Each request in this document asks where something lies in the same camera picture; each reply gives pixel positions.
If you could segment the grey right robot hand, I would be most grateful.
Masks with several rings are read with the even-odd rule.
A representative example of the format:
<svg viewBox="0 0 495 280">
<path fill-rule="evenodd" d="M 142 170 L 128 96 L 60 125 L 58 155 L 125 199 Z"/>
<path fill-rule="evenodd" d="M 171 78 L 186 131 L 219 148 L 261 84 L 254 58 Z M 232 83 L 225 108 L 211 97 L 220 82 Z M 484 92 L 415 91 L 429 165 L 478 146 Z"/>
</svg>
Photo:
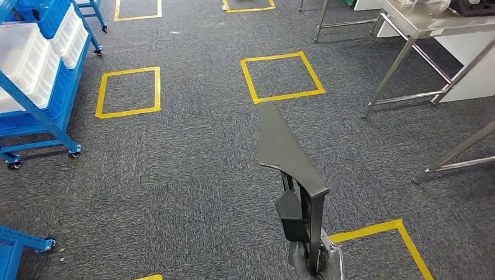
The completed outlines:
<svg viewBox="0 0 495 280">
<path fill-rule="evenodd" d="M 320 240 L 323 241 L 323 248 L 329 245 L 329 251 L 325 257 L 326 268 L 311 274 L 306 267 L 304 256 L 304 244 L 301 242 L 290 242 L 288 261 L 294 267 L 297 279 L 344 279 L 344 261 L 341 247 L 330 241 L 324 229 L 321 229 Z"/>
</svg>

